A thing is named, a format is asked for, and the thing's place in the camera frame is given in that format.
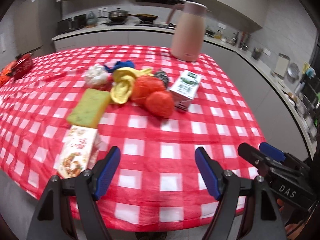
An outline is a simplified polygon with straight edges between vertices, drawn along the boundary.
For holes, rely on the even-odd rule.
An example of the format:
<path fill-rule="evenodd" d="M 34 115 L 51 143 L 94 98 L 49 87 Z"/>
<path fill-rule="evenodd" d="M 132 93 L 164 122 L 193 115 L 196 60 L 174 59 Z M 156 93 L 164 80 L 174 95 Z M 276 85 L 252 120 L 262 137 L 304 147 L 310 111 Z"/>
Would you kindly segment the person right hand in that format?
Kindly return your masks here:
<path fill-rule="evenodd" d="M 279 211 L 282 212 L 285 203 L 281 199 L 277 199 L 277 204 L 279 207 Z M 301 220 L 299 223 L 286 225 L 285 230 L 287 234 L 287 239 L 296 239 L 296 237 L 300 234 L 300 232 L 303 230 L 306 224 L 306 220 Z"/>

